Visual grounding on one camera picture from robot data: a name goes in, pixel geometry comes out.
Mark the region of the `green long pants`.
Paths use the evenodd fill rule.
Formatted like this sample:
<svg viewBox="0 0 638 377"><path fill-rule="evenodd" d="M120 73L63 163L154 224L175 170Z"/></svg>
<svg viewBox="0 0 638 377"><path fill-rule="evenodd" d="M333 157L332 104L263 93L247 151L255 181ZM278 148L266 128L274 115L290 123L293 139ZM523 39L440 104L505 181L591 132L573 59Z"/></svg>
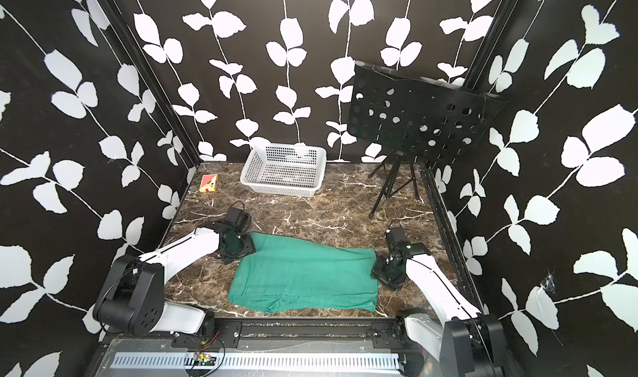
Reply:
<svg viewBox="0 0 638 377"><path fill-rule="evenodd" d="M294 237L252 233L256 252L240 262L228 301L274 314L304 309L377 307L372 248L339 248Z"/></svg>

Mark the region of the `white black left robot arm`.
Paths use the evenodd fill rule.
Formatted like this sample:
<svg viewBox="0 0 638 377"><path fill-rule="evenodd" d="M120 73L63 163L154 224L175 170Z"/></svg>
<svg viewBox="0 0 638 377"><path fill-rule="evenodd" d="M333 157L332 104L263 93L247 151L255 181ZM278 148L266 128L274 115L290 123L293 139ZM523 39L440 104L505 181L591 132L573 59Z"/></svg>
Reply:
<svg viewBox="0 0 638 377"><path fill-rule="evenodd" d="M228 244L239 244L238 258L256 252L249 234L218 233L197 228L154 252L123 255L111 265L92 317L102 327L143 336L153 332L203 335L206 311L170 302L165 286L179 272L202 257L226 256Z"/></svg>

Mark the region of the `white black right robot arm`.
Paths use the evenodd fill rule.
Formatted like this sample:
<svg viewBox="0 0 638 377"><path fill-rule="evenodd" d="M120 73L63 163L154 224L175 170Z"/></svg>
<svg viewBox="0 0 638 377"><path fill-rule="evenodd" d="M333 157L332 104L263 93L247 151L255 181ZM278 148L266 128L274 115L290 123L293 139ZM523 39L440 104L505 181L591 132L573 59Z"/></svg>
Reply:
<svg viewBox="0 0 638 377"><path fill-rule="evenodd" d="M437 316L412 312L400 318L402 335L435 362L437 376L511 376L508 344L501 322L483 314L425 252L379 257L372 277L389 288L412 281Z"/></svg>

